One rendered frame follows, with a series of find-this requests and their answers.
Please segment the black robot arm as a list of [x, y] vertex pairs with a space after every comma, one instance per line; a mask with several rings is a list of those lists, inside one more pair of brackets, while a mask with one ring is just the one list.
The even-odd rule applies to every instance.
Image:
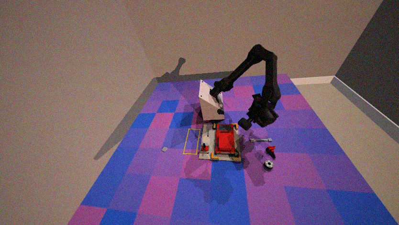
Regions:
[[[277, 56], [261, 45], [255, 45], [248, 53], [246, 60], [228, 77], [220, 81], [214, 82], [214, 88], [210, 89], [210, 95], [217, 99], [217, 96], [223, 91], [230, 91], [233, 88], [233, 83], [250, 68], [264, 60], [266, 62], [266, 81], [262, 89], [262, 96], [254, 94], [251, 109], [258, 113], [258, 117], [253, 120], [261, 127], [265, 127], [275, 122], [279, 117], [273, 110], [277, 101], [281, 97], [280, 89], [277, 84]], [[269, 103], [269, 102], [270, 103]]]

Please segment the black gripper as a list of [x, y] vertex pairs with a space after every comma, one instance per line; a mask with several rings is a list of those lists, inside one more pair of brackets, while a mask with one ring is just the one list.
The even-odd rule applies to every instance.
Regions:
[[257, 112], [254, 112], [252, 109], [251, 109], [251, 107], [248, 109], [249, 110], [249, 112], [247, 113], [247, 115], [248, 115], [248, 119], [245, 119], [245, 118], [242, 118], [242, 119], [240, 119], [239, 121], [238, 121], [238, 125], [239, 126], [241, 126], [244, 130], [248, 130], [251, 126], [252, 126], [252, 124], [251, 124], [251, 122], [256, 118], [256, 117], [258, 117], [258, 113]]

